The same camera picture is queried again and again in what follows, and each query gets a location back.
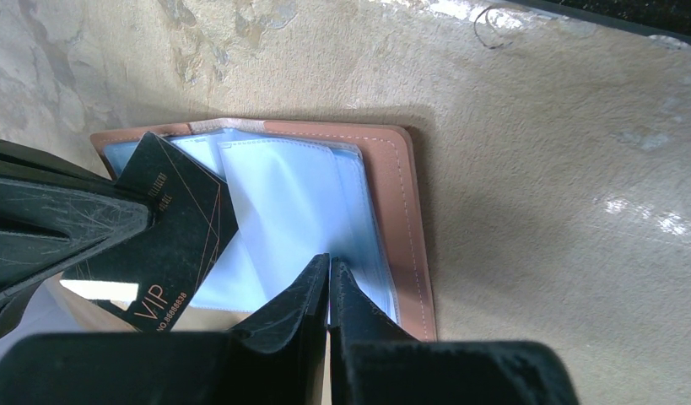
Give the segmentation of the pink leather card holder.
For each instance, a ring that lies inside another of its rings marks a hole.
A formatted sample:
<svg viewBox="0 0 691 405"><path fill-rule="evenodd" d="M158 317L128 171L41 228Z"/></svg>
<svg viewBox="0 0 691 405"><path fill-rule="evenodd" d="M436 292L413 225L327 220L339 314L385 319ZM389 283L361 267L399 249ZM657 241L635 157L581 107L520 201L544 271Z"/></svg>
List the pink leather card holder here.
<svg viewBox="0 0 691 405"><path fill-rule="evenodd" d="M180 300L133 281L67 281L159 331L226 328L283 292L318 253L413 337L437 338L410 135L401 127L220 118L150 132L229 183L239 229L198 290Z"/></svg>

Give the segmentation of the black VIP card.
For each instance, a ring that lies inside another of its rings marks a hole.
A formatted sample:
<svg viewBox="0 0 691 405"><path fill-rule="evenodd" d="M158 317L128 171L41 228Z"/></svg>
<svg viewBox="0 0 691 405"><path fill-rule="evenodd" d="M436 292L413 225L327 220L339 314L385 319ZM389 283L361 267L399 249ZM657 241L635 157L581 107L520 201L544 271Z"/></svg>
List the black VIP card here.
<svg viewBox="0 0 691 405"><path fill-rule="evenodd" d="M147 132L116 184L145 192L154 224L65 271L60 285L140 332L167 332L238 230L227 183Z"/></svg>

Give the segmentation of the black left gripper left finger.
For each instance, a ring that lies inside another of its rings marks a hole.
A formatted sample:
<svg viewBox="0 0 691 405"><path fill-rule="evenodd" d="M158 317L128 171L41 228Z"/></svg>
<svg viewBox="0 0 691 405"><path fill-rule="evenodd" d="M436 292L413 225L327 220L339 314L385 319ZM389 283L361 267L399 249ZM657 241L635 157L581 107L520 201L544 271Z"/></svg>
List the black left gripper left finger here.
<svg viewBox="0 0 691 405"><path fill-rule="evenodd" d="M318 404L330 258L224 332L27 337L0 362L0 404Z"/></svg>

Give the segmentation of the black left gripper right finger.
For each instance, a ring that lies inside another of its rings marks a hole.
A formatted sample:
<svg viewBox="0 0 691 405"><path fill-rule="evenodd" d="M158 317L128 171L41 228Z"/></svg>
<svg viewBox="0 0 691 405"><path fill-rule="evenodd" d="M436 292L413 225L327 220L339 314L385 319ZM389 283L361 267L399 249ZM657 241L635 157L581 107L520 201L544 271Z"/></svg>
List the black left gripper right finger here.
<svg viewBox="0 0 691 405"><path fill-rule="evenodd" d="M334 404L576 404L560 358L533 341L422 342L400 328L332 259Z"/></svg>

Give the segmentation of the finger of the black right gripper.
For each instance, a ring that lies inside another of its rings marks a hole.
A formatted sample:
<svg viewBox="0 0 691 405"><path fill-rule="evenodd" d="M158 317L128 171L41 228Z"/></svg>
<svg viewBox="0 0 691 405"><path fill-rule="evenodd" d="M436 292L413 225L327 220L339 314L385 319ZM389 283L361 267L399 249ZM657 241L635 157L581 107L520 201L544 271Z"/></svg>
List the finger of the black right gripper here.
<svg viewBox="0 0 691 405"><path fill-rule="evenodd" d="M0 140L0 313L19 294L153 222L146 197L56 155Z"/></svg>

